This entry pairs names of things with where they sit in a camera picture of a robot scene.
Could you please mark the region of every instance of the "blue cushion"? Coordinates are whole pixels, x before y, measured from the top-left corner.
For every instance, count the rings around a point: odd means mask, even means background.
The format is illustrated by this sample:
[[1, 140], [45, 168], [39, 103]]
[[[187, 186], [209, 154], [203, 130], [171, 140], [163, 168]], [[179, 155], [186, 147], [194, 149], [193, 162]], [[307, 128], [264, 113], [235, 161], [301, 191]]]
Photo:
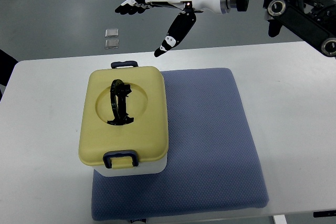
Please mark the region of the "blue cushion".
[[93, 219], [265, 207], [266, 186], [231, 71], [162, 75], [169, 122], [167, 167], [158, 174], [123, 177], [103, 177], [95, 171]]

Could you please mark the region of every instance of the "black chair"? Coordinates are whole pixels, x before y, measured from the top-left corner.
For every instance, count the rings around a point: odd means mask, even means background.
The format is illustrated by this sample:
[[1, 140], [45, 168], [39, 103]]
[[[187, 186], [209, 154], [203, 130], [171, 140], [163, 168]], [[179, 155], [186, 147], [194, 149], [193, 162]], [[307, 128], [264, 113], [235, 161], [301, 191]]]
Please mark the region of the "black chair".
[[12, 56], [9, 56], [5, 52], [0, 49], [0, 84], [3, 86], [7, 86], [9, 78], [13, 72], [15, 65], [17, 64], [17, 60]]

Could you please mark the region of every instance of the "lid handle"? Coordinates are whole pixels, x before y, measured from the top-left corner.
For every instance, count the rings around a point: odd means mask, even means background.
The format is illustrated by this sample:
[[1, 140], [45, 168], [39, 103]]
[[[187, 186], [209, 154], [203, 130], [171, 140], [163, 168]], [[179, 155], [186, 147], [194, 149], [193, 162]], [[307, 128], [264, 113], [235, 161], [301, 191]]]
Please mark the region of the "lid handle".
[[138, 63], [134, 60], [127, 60], [127, 61], [116, 61], [111, 63], [111, 68], [121, 68], [121, 67], [138, 67]]
[[134, 150], [126, 150], [126, 151], [112, 151], [112, 152], [106, 152], [103, 155], [103, 161], [105, 164], [105, 167], [107, 169], [112, 168], [112, 161], [111, 158], [113, 157], [131, 157], [132, 158], [132, 165], [138, 166], [139, 165], [139, 158], [138, 154]]
[[114, 120], [107, 121], [108, 124], [125, 125], [134, 122], [134, 118], [128, 117], [126, 112], [126, 97], [128, 97], [127, 95], [131, 92], [131, 85], [123, 83], [120, 79], [112, 81], [110, 97]]

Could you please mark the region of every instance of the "white table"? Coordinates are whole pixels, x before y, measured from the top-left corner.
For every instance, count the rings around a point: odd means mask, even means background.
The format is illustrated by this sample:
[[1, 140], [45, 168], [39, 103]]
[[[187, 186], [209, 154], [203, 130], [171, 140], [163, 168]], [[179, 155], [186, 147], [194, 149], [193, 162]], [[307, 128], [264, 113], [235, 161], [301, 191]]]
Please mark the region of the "white table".
[[20, 62], [0, 102], [0, 223], [94, 223], [92, 168], [78, 158], [86, 88], [93, 71], [125, 60], [231, 69], [270, 199], [263, 209], [148, 223], [336, 209], [336, 60], [291, 42]]

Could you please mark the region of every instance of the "gray floor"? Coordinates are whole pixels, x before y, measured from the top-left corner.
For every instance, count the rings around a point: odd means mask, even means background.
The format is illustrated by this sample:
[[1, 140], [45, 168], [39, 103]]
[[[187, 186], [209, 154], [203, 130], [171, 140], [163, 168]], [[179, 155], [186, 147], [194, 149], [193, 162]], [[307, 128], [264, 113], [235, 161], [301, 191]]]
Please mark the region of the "gray floor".
[[[154, 51], [161, 44], [178, 10], [154, 8], [143, 14], [121, 16], [114, 10], [123, 1], [0, 0], [0, 48], [19, 61]], [[210, 11], [197, 14], [195, 26], [176, 49], [300, 40], [285, 28], [278, 37], [269, 38], [262, 6], [263, 0], [250, 0], [245, 13], [233, 9], [226, 15], [215, 15]], [[119, 29], [118, 49], [104, 48], [104, 32], [107, 28]], [[336, 222], [335, 217], [314, 219], [312, 213], [286, 217], [289, 224]], [[272, 218], [234, 219], [215, 223], [268, 224], [272, 223]]]

